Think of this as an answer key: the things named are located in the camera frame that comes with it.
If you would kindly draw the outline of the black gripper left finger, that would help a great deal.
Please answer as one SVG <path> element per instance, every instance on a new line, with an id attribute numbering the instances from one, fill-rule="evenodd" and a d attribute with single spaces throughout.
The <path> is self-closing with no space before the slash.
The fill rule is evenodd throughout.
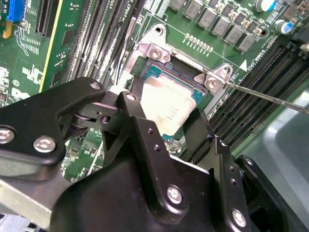
<path id="1" fill-rule="evenodd" d="M 139 99 L 124 91 L 106 98 L 104 87 L 82 77 L 11 104 L 0 111 L 0 174 L 43 181 L 58 172 L 65 142 L 86 129 L 102 131 L 105 167 L 133 159 L 147 205 L 156 219 L 182 219 L 189 208 L 157 126 Z"/>

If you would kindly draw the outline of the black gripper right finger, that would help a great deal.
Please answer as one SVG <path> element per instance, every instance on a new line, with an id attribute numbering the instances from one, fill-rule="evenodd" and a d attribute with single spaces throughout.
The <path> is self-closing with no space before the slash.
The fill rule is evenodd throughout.
<path id="1" fill-rule="evenodd" d="M 193 163 L 210 173 L 211 222 L 216 231 L 308 231 L 251 158 L 231 155 L 203 112 L 193 110 L 183 131 Z"/>

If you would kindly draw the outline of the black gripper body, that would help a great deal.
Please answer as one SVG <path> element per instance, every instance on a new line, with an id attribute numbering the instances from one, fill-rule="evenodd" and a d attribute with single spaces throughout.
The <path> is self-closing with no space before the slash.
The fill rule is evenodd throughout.
<path id="1" fill-rule="evenodd" d="M 175 224 L 159 222 L 151 213 L 133 159 L 114 163 L 76 182 L 57 200 L 52 232 L 224 232 L 214 197 L 213 177 L 172 159 L 184 184 L 189 211 Z"/>

